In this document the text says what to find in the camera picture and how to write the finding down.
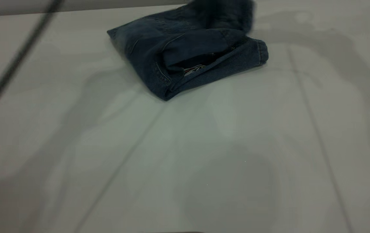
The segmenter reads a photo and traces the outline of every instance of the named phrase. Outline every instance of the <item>printed tag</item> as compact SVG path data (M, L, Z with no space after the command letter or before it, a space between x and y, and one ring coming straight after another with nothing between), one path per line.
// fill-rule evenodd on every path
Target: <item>printed tag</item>
M202 68L204 68L204 67L205 67L205 65L196 65L196 66L191 67L191 68L186 68L186 69L184 69L185 76L186 76L186 75L189 75L189 74L191 74L192 72L195 72L195 71L197 71L197 70L199 70L199 69L202 69Z

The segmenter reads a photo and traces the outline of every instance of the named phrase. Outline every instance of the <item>blue denim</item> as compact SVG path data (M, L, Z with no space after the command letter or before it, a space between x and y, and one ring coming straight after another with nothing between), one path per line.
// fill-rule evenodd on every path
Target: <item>blue denim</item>
M246 36L251 0L195 0L107 33L156 96L178 93L264 65L266 44Z

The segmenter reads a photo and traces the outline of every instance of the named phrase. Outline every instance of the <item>folded denim jeans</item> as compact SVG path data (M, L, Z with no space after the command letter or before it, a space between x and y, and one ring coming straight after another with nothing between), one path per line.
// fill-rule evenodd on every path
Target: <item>folded denim jeans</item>
M251 0L194 0L107 33L156 96L178 93L264 65L266 44L246 36Z

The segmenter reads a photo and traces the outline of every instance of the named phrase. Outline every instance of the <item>black cable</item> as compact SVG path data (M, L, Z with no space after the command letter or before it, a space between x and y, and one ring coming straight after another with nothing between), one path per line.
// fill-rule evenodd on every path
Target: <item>black cable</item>
M5 88L13 79L18 68L22 65L22 62L27 57L28 53L37 43L37 40L40 38L51 19L53 18L55 12L57 12L62 6L65 0L52 0L49 6L45 10L45 15L40 19L31 35L28 37L27 41L23 44L22 48L15 55L10 65L6 68L4 74L0 77L0 97L5 91Z

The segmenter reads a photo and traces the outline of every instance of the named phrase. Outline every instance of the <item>white tabletop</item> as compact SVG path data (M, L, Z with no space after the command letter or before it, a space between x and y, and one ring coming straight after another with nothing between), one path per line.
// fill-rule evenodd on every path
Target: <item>white tabletop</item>
M370 1L257 6L267 65L168 102L106 30L176 6L59 13L0 101L0 233L370 233Z

